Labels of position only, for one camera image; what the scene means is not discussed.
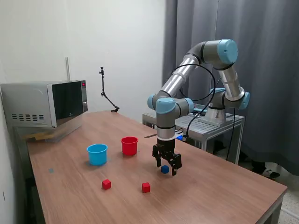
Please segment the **wooden table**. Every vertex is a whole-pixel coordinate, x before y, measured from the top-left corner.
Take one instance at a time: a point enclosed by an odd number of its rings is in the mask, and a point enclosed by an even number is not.
[[[114,112],[83,115],[83,125],[58,143],[28,151],[47,224],[277,223],[286,186],[179,140],[182,168],[162,174],[152,157],[156,131]],[[139,138],[123,157],[120,139]],[[108,162],[90,166],[86,148],[108,145]],[[112,188],[103,190],[109,179]],[[143,194],[143,182],[151,192]]]

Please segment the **floor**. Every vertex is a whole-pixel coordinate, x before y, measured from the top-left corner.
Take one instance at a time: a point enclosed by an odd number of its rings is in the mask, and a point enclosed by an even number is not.
[[[219,151],[217,153],[217,156],[225,159],[226,154],[227,150],[224,149]],[[250,161],[242,162],[239,165],[246,169],[252,169]],[[266,163],[266,167],[280,173],[280,177],[276,178],[275,181],[288,187],[287,193],[284,196],[282,208],[285,208],[299,216],[299,176],[294,176],[290,174],[283,167],[277,166],[275,163]],[[278,223],[299,224],[299,220],[281,211]]]

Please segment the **blue cube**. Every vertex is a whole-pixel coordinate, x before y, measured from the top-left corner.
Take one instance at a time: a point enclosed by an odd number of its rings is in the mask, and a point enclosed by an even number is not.
[[[169,167],[164,165],[161,167],[161,172],[164,173],[164,174],[167,174],[169,172]]]

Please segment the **black cable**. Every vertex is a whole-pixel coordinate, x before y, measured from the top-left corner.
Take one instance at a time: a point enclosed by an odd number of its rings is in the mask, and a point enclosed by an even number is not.
[[[185,96],[185,95],[183,94],[182,88],[179,89],[179,91],[180,91],[180,93],[183,95],[183,97],[188,98],[187,96]],[[208,98],[211,94],[212,94],[212,92],[210,92],[209,94],[207,94],[207,95],[206,95],[205,97],[203,97],[203,98],[200,98],[200,99],[190,99],[190,100],[192,100],[192,101],[200,101],[200,100],[203,100],[203,99],[205,99],[205,98]]]
[[[232,140],[233,140],[234,129],[235,129],[235,108],[234,108],[234,122],[233,122],[233,130],[232,130],[232,135],[230,136],[230,141],[229,141],[229,146],[228,146],[228,154],[229,154],[229,151],[230,151],[230,146],[232,145]]]
[[[211,72],[209,69],[207,69],[207,68],[205,68],[205,67],[203,67],[203,66],[201,66],[201,65],[199,65],[199,64],[182,64],[182,65],[176,67],[176,68],[172,71],[172,73],[173,73],[176,69],[178,69],[178,68],[180,68],[180,67],[189,66],[189,65],[194,65],[194,66],[202,67],[202,68],[205,69],[207,72],[209,72],[209,74],[212,76],[213,83],[214,83],[214,87],[213,87],[213,91],[211,92],[211,93],[212,93],[212,97],[211,97],[211,99],[209,100],[209,102],[207,103],[207,105],[200,111],[199,114],[196,114],[196,115],[194,116],[194,118],[189,122],[188,127],[187,127],[187,131],[186,131],[186,135],[184,135],[184,137],[186,137],[186,138],[189,137],[189,128],[190,128],[191,123],[195,120],[195,118],[197,118],[199,115],[201,115],[201,113],[202,113],[202,112],[209,106],[210,102],[212,101],[212,99],[213,99],[213,97],[214,97],[214,95],[215,95],[215,89],[216,89],[216,80],[215,80],[215,77],[214,77],[214,75],[212,74],[212,72]]]

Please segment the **table leg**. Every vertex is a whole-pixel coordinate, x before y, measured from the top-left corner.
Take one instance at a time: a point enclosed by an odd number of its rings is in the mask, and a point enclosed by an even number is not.
[[[234,134],[232,138],[232,144],[230,147],[228,161],[233,162],[234,164],[238,164],[239,162],[239,155],[241,150],[241,142],[242,142],[242,135],[243,135],[243,127],[244,124],[235,127]]]
[[[279,219],[279,214],[281,210],[281,204],[273,211],[273,213],[270,215],[270,217],[266,220],[264,224],[277,224]]]
[[[201,142],[201,149],[206,152],[207,140]]]

